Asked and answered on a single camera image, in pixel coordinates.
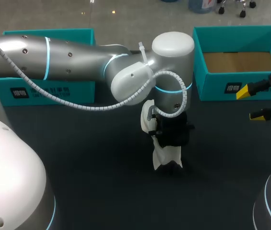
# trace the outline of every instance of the open box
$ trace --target open box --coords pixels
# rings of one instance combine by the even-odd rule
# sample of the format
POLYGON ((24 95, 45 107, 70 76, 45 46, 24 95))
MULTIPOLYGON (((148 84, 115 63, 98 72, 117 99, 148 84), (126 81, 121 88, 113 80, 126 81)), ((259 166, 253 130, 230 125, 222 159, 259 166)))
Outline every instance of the open box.
MULTIPOLYGON (((271 74, 271 26, 195 27, 194 75, 202 101, 236 100, 271 74)), ((244 100, 271 100, 271 90, 244 100)))
MULTIPOLYGON (((91 46, 95 45, 94 30, 89 28, 5 31, 3 34, 46 36, 65 41, 84 43, 91 46)), ((42 89, 69 102, 77 104, 94 102, 95 83, 92 81, 33 81, 42 89)), ((0 101, 3 106, 57 104, 57 102, 44 97, 32 89, 21 78, 0 78, 0 101)))

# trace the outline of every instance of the teal box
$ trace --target teal box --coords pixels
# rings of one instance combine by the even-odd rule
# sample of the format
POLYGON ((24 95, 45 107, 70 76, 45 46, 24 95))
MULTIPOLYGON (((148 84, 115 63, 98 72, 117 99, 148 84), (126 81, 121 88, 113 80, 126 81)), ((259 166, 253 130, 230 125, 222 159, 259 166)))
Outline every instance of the teal box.
MULTIPOLYGON (((244 87, 249 82, 267 79, 271 72, 210 73, 203 53, 269 52, 271 26, 195 27, 194 75, 201 101, 236 100, 235 93, 225 93, 231 82, 244 87)), ((259 92, 244 100, 271 100, 271 91, 259 92)))
MULTIPOLYGON (((3 34, 46 36, 54 39, 84 43, 91 46, 95 45, 93 29, 23 30, 5 31, 3 34)), ((69 102, 77 104, 94 102, 94 82, 33 81, 42 89, 69 102)), ((0 78, 0 101, 3 106, 57 104, 56 102, 45 98, 40 93, 37 93, 20 78, 0 78)))

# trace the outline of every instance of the logo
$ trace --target logo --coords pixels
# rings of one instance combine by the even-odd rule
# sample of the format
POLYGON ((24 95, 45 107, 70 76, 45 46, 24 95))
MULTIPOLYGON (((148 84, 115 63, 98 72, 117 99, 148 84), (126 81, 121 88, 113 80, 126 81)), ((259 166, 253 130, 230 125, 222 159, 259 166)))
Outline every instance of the logo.
POLYGON ((20 99, 20 98, 29 98, 29 95, 27 93, 27 90, 25 87, 22 88, 10 88, 12 96, 15 99, 20 99))
POLYGON ((231 82, 227 83, 225 88, 225 93, 237 93, 241 89, 241 82, 231 82))

